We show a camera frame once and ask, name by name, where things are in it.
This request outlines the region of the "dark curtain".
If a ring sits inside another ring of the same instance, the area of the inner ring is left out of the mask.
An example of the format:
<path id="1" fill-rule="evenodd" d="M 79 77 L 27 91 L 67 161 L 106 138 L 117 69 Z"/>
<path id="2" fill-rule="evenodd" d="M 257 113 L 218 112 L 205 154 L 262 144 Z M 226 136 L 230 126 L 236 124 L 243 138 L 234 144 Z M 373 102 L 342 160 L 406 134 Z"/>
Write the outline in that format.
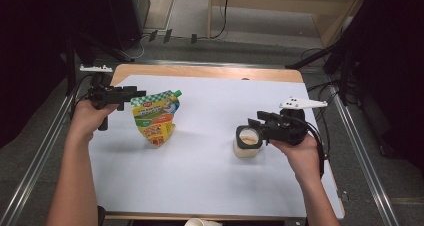
<path id="1" fill-rule="evenodd" d="M 364 0 L 342 42 L 383 154 L 424 176 L 424 0 Z"/>
<path id="2" fill-rule="evenodd" d="M 0 148 L 71 77 L 63 53 L 92 60 L 78 30 L 84 0 L 0 0 Z"/>

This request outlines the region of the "person's left hand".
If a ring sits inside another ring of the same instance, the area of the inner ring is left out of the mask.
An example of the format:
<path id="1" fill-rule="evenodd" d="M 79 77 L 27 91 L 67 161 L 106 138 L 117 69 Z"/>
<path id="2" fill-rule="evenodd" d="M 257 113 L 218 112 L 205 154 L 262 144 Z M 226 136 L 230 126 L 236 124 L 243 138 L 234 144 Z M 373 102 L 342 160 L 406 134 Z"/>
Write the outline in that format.
<path id="1" fill-rule="evenodd" d="M 67 138 L 73 143 L 89 142 L 94 131 L 117 107 L 117 104 L 108 104 L 96 109 L 90 100 L 80 101 L 75 108 Z"/>

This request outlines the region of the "person's right hand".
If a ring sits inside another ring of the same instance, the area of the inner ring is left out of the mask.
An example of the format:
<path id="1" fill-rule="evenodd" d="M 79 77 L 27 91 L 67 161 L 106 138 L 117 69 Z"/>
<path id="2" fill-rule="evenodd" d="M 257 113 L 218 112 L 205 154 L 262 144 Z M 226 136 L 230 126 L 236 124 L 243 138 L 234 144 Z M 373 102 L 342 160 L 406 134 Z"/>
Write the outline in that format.
<path id="1" fill-rule="evenodd" d="M 307 135 L 295 146 L 277 140 L 271 140 L 270 143 L 287 157 L 301 186 L 320 182 L 317 142 L 312 136 Z"/>

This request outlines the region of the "green yellow spout pouch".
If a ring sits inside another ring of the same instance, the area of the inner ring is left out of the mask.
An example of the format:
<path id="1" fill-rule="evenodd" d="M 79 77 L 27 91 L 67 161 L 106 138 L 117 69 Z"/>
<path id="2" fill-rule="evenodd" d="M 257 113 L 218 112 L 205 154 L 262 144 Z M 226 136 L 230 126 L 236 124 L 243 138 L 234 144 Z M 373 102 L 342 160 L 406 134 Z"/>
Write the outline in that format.
<path id="1" fill-rule="evenodd" d="M 180 107 L 180 90 L 132 98 L 133 117 L 139 132 L 154 146 L 163 145 L 172 135 L 174 115 Z"/>

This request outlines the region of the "wooden frame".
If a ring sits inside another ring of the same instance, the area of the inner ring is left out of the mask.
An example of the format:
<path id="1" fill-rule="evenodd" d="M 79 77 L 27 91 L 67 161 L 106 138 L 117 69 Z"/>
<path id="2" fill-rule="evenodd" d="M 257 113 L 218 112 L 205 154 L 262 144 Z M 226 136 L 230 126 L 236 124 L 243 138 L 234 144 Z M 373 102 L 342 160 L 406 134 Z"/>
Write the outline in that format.
<path id="1" fill-rule="evenodd" d="M 324 46 L 337 40 L 346 20 L 356 14 L 361 3 L 362 0 L 228 0 L 229 7 L 311 14 Z M 224 4 L 225 0 L 208 0 L 208 38 L 212 37 L 212 7 Z"/>

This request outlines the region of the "black tripod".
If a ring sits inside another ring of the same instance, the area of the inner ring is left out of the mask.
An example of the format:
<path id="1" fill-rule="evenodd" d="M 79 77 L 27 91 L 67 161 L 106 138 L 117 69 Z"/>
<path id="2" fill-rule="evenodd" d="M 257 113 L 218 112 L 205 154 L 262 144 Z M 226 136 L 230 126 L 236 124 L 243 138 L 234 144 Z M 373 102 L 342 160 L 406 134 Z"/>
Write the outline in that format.
<path id="1" fill-rule="evenodd" d="M 341 70 L 338 84 L 338 95 L 344 106 L 348 105 L 347 91 L 348 78 L 353 66 L 356 63 L 355 56 L 358 53 L 360 41 L 366 32 L 367 22 L 365 19 L 355 17 L 349 26 L 340 34 L 340 38 L 332 45 L 319 50 L 318 52 L 301 59 L 291 65 L 286 65 L 286 69 L 298 70 L 318 59 L 329 56 L 326 60 L 323 70 L 327 75 L 332 75 L 337 69 Z"/>

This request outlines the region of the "black cabinet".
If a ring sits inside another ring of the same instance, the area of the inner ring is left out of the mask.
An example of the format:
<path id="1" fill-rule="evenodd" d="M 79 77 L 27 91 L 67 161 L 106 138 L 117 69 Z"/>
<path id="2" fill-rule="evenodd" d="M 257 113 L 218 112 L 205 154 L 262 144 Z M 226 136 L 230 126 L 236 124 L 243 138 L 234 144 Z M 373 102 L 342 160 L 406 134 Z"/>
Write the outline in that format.
<path id="1" fill-rule="evenodd" d="M 150 5 L 150 0 L 107 0 L 107 26 L 111 26 L 114 48 L 123 50 L 141 39 Z"/>

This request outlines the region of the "black stand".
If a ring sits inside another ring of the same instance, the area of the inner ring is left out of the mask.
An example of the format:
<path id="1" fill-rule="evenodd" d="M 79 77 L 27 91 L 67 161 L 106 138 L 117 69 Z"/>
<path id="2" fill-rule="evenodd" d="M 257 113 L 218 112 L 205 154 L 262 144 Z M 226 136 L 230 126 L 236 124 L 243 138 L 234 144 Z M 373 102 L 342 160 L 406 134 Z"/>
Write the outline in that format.
<path id="1" fill-rule="evenodd" d="M 123 54 L 118 53 L 109 46 L 104 45 L 94 37 L 79 31 L 68 33 L 65 37 L 65 62 L 67 66 L 67 91 L 69 95 L 76 87 L 76 61 L 75 55 L 78 55 L 83 64 L 93 66 L 96 57 L 92 47 L 100 49 L 104 53 L 117 59 L 119 62 L 129 62 L 129 59 Z"/>

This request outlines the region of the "clear jar with black lid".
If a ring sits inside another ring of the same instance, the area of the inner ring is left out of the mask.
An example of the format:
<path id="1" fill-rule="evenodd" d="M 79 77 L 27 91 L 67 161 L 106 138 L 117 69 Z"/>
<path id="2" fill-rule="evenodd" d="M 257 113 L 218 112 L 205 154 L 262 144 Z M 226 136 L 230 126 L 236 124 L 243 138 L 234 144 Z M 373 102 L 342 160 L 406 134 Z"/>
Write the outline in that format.
<path id="1" fill-rule="evenodd" d="M 238 126 L 236 128 L 233 150 L 237 157 L 255 157 L 259 153 L 262 145 L 263 138 L 257 130 L 247 125 Z"/>

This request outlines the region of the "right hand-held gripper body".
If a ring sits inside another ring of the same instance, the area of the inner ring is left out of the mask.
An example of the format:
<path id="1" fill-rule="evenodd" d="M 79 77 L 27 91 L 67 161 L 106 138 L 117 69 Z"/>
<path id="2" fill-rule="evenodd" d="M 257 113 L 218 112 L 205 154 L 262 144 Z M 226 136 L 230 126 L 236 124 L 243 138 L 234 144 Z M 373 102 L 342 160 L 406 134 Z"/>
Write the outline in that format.
<path id="1" fill-rule="evenodd" d="M 298 145 L 307 134 L 311 134 L 320 143 L 318 130 L 305 119 L 305 109 L 325 108 L 326 101 L 316 101 L 297 97 L 289 97 L 282 102 L 278 121 L 265 122 L 265 129 L 261 131 L 262 138 L 269 142 L 277 140 L 290 145 Z"/>

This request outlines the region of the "white paper sheet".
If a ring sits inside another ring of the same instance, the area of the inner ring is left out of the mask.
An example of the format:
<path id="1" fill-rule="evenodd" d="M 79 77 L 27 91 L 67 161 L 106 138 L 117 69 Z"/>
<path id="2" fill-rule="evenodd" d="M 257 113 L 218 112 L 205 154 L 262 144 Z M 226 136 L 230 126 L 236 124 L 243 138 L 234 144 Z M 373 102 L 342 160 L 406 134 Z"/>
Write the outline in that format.
<path id="1" fill-rule="evenodd" d="M 127 78 L 149 93 L 180 90 L 171 138 L 155 147 L 131 112 L 113 111 L 88 150 L 98 206 L 159 216 L 307 217 L 288 159 L 272 146 L 250 159 L 234 154 L 236 128 L 257 111 L 304 98 L 302 83 L 173 76 Z"/>

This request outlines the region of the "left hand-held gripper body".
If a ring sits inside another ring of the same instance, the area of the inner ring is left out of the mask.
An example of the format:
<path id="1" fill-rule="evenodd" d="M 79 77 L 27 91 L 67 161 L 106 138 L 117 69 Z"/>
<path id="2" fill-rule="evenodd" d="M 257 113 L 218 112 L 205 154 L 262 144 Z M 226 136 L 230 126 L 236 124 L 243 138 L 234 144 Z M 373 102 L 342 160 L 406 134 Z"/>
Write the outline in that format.
<path id="1" fill-rule="evenodd" d="M 103 66 L 80 66 L 80 71 L 90 73 L 92 79 L 87 93 L 88 99 L 96 109 L 102 109 L 108 104 L 125 102 L 123 99 L 123 88 L 111 86 L 113 69 Z"/>

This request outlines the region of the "white paper cup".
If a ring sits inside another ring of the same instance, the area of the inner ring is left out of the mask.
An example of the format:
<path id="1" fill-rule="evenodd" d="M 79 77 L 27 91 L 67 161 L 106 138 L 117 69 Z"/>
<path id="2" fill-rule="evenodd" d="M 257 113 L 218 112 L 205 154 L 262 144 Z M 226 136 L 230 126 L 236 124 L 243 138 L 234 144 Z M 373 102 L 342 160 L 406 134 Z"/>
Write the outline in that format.
<path id="1" fill-rule="evenodd" d="M 211 220 L 190 218 L 189 220 L 186 221 L 184 226 L 223 226 L 223 224 L 216 221 L 211 221 Z"/>

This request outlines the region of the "metal floor rail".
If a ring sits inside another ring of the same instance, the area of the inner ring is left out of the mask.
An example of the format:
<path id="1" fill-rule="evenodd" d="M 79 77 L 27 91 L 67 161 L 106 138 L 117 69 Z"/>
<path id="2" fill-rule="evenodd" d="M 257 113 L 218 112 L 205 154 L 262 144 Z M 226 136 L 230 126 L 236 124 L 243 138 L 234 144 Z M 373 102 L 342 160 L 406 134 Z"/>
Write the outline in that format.
<path id="1" fill-rule="evenodd" d="M 33 158 L 28 169 L 26 170 L 22 180 L 18 184 L 8 207 L 5 210 L 2 218 L 0 219 L 0 226 L 15 226 L 26 202 L 35 187 L 35 184 L 46 164 L 46 161 L 53 149 L 53 146 L 58 138 L 59 133 L 63 128 L 64 121 L 68 112 L 75 102 L 75 97 L 79 92 L 80 85 L 84 77 L 74 82 L 68 80 L 68 88 L 62 104 L 56 113 L 53 121 Z"/>
<path id="2" fill-rule="evenodd" d="M 351 113 L 340 98 L 339 87 L 331 86 L 330 92 L 334 95 L 333 102 L 337 107 L 341 120 L 347 131 L 353 150 L 361 167 L 364 178 L 367 182 L 373 201 L 379 211 L 383 224 L 385 226 L 400 226 L 390 199 L 366 151 L 365 145 L 357 130 Z"/>
<path id="3" fill-rule="evenodd" d="M 173 65 L 173 66 L 202 66 L 202 67 L 238 67 L 238 68 L 260 68 L 260 69 L 286 69 L 284 65 L 232 63 L 232 62 L 197 62 L 197 61 L 174 61 L 174 60 L 141 60 L 134 62 L 99 61 L 95 65 L 106 65 L 117 67 L 121 64 L 137 65 Z"/>

